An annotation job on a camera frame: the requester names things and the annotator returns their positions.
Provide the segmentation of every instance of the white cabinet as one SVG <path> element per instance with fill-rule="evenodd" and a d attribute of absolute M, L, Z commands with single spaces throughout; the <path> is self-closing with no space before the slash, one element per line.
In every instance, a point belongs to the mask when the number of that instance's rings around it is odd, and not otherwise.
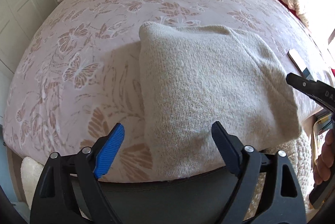
<path fill-rule="evenodd" d="M 0 0 L 0 120 L 21 57 L 57 4 L 57 0 Z"/>

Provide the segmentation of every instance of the finger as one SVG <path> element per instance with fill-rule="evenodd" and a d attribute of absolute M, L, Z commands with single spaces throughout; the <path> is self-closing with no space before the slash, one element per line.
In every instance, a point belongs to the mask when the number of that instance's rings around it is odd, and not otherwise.
<path fill-rule="evenodd" d="M 313 171 L 313 176 L 314 176 L 314 182 L 317 185 L 320 185 L 322 183 L 322 178 L 320 177 L 319 173 L 318 173 L 318 169 L 315 167 L 314 171 Z"/>
<path fill-rule="evenodd" d="M 325 163 L 326 167 L 330 168 L 334 163 L 334 154 L 332 152 L 331 145 L 324 144 L 321 151 L 322 161 Z"/>
<path fill-rule="evenodd" d="M 329 130 L 325 137 L 325 143 L 331 145 L 334 142 L 333 130 Z"/>
<path fill-rule="evenodd" d="M 320 177 L 326 181 L 330 178 L 330 169 L 326 166 L 326 164 L 323 162 L 322 158 L 318 158 L 318 163 L 316 165 Z"/>

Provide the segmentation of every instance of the blue gripper pad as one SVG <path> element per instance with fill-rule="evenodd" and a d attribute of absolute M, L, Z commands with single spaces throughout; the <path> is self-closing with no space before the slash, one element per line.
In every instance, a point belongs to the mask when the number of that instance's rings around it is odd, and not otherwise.
<path fill-rule="evenodd" d="M 125 129 L 123 125 L 118 124 L 96 157 L 93 174 L 97 179 L 100 179 L 102 175 L 107 174 L 124 140 L 124 137 Z"/>

